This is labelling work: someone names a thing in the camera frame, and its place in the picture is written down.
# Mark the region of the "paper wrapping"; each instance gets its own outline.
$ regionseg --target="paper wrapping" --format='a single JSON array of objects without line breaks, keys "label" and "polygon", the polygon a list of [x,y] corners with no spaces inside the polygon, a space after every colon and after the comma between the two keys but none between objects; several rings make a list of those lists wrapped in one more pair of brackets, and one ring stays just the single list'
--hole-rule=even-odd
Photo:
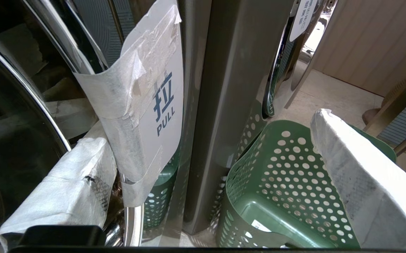
[{"label": "paper wrapping", "polygon": [[362,248],[406,248],[406,173],[331,110],[311,121],[325,161]]},{"label": "paper wrapping", "polygon": [[106,220],[116,164],[100,122],[61,157],[0,227],[5,251],[11,234],[36,225],[97,225]]},{"label": "paper wrapping", "polygon": [[126,38],[106,71],[75,77],[98,115],[125,182],[125,206],[147,198],[176,151],[183,104],[176,0],[158,0]]}]

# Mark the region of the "floor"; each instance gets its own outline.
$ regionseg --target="floor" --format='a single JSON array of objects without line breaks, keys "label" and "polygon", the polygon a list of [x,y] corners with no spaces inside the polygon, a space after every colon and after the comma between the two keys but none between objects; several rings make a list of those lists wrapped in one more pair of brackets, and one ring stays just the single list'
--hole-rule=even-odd
[{"label": "floor", "polygon": [[[362,114],[380,108],[383,97],[357,88],[336,78],[312,70],[291,106],[284,109],[277,119],[287,119],[309,126],[317,109],[331,109],[333,114],[360,129],[365,127]],[[406,154],[397,158],[397,165],[406,171]],[[215,247],[209,229],[195,235],[182,232],[181,247]]]}]

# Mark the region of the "pull sign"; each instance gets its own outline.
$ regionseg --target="pull sign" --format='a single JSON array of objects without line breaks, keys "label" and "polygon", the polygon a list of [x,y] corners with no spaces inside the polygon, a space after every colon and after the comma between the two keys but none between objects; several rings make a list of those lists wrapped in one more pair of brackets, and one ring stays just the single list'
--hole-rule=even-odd
[{"label": "pull sign", "polygon": [[296,11],[295,20],[293,21],[292,30],[290,31],[290,42],[294,41],[306,31],[316,4],[317,0],[301,0],[298,10]]}]

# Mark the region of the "beige wall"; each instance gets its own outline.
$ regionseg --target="beige wall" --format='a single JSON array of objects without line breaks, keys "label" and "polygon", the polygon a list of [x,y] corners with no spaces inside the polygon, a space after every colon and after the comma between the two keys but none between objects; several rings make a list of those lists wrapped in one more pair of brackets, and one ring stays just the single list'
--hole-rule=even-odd
[{"label": "beige wall", "polygon": [[314,69],[385,96],[406,77],[406,0],[339,1]]}]

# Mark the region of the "white tissue paper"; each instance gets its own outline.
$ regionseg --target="white tissue paper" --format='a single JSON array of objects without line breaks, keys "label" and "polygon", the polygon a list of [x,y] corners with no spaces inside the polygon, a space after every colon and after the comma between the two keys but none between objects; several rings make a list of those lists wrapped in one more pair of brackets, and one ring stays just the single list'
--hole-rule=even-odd
[{"label": "white tissue paper", "polygon": [[406,173],[331,110],[311,121],[325,161],[362,248],[406,248]]},{"label": "white tissue paper", "polygon": [[0,227],[5,251],[11,243],[5,234],[22,234],[31,226],[103,227],[116,173],[111,146],[97,122]]},{"label": "white tissue paper", "polygon": [[140,206],[175,153],[182,125],[183,69],[176,0],[158,0],[105,72],[75,73],[103,124],[125,206]]}]

